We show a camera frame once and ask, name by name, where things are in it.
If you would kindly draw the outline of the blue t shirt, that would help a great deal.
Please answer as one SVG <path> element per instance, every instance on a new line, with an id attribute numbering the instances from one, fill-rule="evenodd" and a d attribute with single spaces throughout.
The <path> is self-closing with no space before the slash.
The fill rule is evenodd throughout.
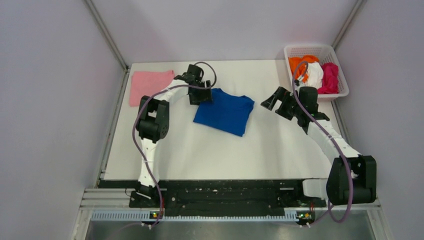
<path id="1" fill-rule="evenodd" d="M 246 95 L 228 94 L 220 88 L 213 88 L 211 94 L 213 101 L 199 105 L 193 122 L 242 137 L 255 101 Z"/>

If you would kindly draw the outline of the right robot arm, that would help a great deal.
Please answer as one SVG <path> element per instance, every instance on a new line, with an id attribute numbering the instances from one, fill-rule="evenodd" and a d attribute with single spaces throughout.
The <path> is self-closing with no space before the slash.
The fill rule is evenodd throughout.
<path id="1" fill-rule="evenodd" d="M 329 200 L 335 206 L 373 203 L 377 198 L 377 162 L 371 155 L 362 155 L 337 133 L 328 116 L 319 111 L 318 90 L 310 86 L 290 92 L 284 87 L 277 90 L 260 105 L 292 120 L 319 146 L 331 163 L 327 178 L 311 178 L 293 192 L 299 206 L 307 206 L 313 198 Z"/>

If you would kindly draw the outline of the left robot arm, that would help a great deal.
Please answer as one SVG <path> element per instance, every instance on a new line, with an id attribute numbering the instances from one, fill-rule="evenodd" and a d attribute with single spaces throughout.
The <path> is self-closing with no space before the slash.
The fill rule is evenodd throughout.
<path id="1" fill-rule="evenodd" d="M 156 153 L 159 141 L 170 129 L 170 107 L 182 97 L 188 96 L 190 105 L 212 102 L 212 88 L 217 83 L 217 74 L 211 68 L 213 80 L 204 80 L 203 62 L 189 64 L 187 71 L 176 75 L 164 88 L 140 99 L 135 122 L 132 127 L 133 142 L 141 154 L 141 169 L 137 180 L 136 194 L 149 207 L 165 207 L 159 186 Z"/>

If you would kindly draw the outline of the orange t shirt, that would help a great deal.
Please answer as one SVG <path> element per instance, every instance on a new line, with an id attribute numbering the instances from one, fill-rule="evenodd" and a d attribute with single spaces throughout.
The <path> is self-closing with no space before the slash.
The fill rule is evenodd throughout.
<path id="1" fill-rule="evenodd" d="M 290 71 L 294 74 L 294 77 L 297 80 L 302 80 L 303 83 L 306 83 L 308 79 L 307 69 L 309 63 L 318 62 L 319 59 L 313 55 L 304 55 L 303 57 L 290 57 L 288 59 Z"/>

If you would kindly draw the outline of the white t shirt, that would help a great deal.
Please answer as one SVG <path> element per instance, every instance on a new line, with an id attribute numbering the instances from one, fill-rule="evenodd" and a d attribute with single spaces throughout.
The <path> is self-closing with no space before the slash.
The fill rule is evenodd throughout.
<path id="1" fill-rule="evenodd" d="M 316 89 L 322 87 L 324 71 L 318 62 L 309 63 L 306 74 L 308 75 L 308 78 L 305 84 L 308 87 L 314 87 Z"/>

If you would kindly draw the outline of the magenta t shirt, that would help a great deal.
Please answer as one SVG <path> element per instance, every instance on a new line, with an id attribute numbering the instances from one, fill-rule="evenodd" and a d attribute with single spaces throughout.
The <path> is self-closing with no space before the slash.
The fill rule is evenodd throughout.
<path id="1" fill-rule="evenodd" d="M 338 94 L 339 93 L 339 67 L 328 62 L 321 66 L 323 70 L 322 84 L 317 90 L 318 94 Z"/>

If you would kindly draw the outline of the folded pink t shirt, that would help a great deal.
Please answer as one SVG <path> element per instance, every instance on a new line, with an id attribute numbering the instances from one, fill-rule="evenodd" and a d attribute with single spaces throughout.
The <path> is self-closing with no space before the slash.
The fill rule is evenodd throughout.
<path id="1" fill-rule="evenodd" d="M 151 96 L 165 89 L 174 79 L 173 70 L 135 71 L 131 77 L 129 106 L 138 107 L 143 96 Z"/>

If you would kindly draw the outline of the white plastic basket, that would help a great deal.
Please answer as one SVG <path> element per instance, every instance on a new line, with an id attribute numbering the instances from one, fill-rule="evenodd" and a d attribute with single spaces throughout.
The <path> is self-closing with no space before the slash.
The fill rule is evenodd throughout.
<path id="1" fill-rule="evenodd" d="M 344 76 L 341 64 L 338 60 L 334 48 L 326 44 L 317 44 L 317 43 L 302 43 L 302 44 L 289 44 L 286 45 L 283 49 L 287 72 L 289 77 L 292 78 L 291 67 L 289 63 L 289 58 L 295 57 L 304 57 L 305 55 L 310 55 L 318 58 L 320 65 L 325 65 L 332 63 L 338 67 L 338 84 L 337 84 L 337 93 L 324 93 L 319 94 L 318 98 L 320 100 L 332 101 L 339 97 L 345 97 L 349 94 L 349 87 Z"/>

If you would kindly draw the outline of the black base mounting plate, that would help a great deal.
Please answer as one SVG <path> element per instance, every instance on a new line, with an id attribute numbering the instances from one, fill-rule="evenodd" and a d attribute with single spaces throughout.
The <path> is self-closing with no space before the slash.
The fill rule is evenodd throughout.
<path id="1" fill-rule="evenodd" d="M 151 217 L 280 217 L 287 208 L 326 207 L 304 195 L 300 179 L 160 180 L 143 187 L 136 180 L 100 180 L 100 189 L 129 189 L 130 208 L 153 209 Z"/>

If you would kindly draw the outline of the right corner metal post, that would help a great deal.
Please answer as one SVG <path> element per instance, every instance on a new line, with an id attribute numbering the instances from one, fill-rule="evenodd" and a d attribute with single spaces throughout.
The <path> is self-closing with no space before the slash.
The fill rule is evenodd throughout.
<path id="1" fill-rule="evenodd" d="M 341 41 L 343 40 L 343 37 L 346 35 L 347 31 L 350 28 L 350 25 L 355 20 L 359 12 L 362 10 L 364 5 L 366 4 L 367 0 L 356 0 L 355 4 L 353 5 L 352 9 L 350 10 L 349 14 L 347 15 L 344 23 L 342 24 L 338 34 L 336 35 L 332 47 L 334 50 L 337 49 Z"/>

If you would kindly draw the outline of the corner metal post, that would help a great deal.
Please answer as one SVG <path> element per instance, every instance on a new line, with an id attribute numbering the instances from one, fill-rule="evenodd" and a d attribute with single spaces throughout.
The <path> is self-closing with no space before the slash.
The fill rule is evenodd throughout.
<path id="1" fill-rule="evenodd" d="M 113 36 L 111 35 L 110 31 L 108 30 L 108 27 L 106 23 L 104 22 L 101 13 L 97 9 L 95 3 L 93 0 L 82 0 L 82 2 L 85 4 L 89 14 L 93 18 L 93 21 L 95 25 L 97 26 L 101 36 L 103 37 L 106 45 L 108 46 L 109 50 L 111 51 L 113 57 L 118 62 L 120 67 L 127 72 L 129 69 L 128 64 L 124 60 L 124 57 L 119 50 L 116 42 L 113 39 Z"/>
<path id="2" fill-rule="evenodd" d="M 350 28 L 350 25 L 355 20 L 359 12 L 362 10 L 364 5 L 366 4 L 367 0 L 356 0 L 355 4 L 353 5 L 352 9 L 350 10 L 349 14 L 347 15 L 344 23 L 342 24 L 338 34 L 336 35 L 332 47 L 334 50 L 337 49 L 341 41 L 343 40 L 343 37 L 346 35 L 347 31 Z"/>

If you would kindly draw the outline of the left corner metal post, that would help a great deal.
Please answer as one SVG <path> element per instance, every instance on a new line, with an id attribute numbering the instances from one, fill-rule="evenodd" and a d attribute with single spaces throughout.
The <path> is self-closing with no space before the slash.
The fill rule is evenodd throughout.
<path id="1" fill-rule="evenodd" d="M 85 4 L 89 14 L 93 18 L 93 21 L 95 25 L 97 26 L 101 36 L 103 37 L 106 45 L 108 46 L 109 50 L 111 51 L 113 57 L 118 62 L 120 67 L 127 72 L 129 69 L 128 64 L 124 60 L 124 57 L 119 50 L 116 42 L 113 39 L 113 36 L 111 35 L 110 31 L 108 30 L 108 27 L 106 23 L 104 22 L 101 13 L 97 9 L 95 3 L 93 0 L 82 0 L 82 2 Z"/>

